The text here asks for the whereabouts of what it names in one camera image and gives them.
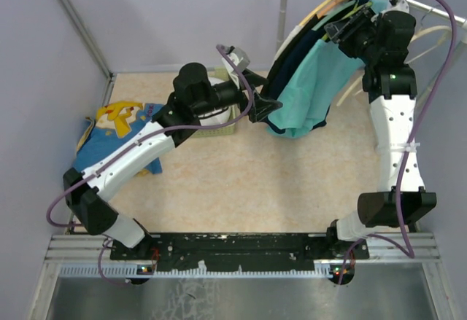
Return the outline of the green hanger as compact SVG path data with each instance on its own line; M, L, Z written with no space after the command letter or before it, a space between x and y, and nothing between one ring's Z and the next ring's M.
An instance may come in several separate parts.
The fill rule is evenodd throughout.
M355 14L355 12L357 12L359 10L359 8L361 7L361 4L360 3L360 0L357 0L354 4L354 7L352 8L352 10L350 12L348 12L341 20L337 21L337 23L341 23L342 24L342 21L343 20L347 20L348 18L350 18L352 15ZM329 37L329 34L326 33L323 37L322 37L322 40L324 42L329 42L329 40L331 39Z

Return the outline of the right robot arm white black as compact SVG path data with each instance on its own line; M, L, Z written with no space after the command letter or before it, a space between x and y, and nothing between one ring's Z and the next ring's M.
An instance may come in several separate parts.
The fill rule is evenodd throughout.
M417 84L406 57L415 26L407 11L376 13L370 4L325 26L330 40L347 57L364 63L362 85L380 160L377 190L360 194L356 210L328 228L333 235L325 247L334 258L345 257L352 241L381 227L413 225L436 207L436 193L426 190L421 177L419 143L412 135Z

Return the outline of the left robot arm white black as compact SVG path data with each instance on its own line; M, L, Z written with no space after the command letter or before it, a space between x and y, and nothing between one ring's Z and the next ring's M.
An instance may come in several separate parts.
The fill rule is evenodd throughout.
M109 200L131 177L153 160L177 148L201 127L201 117L238 106L250 122L261 122L281 103L255 90L266 78L245 69L239 81L213 85L200 63L184 65L174 78L174 90L152 119L124 145L82 171L63 176L65 200L90 235L104 235L123 244L136 259L152 250L149 233L135 219L118 213Z

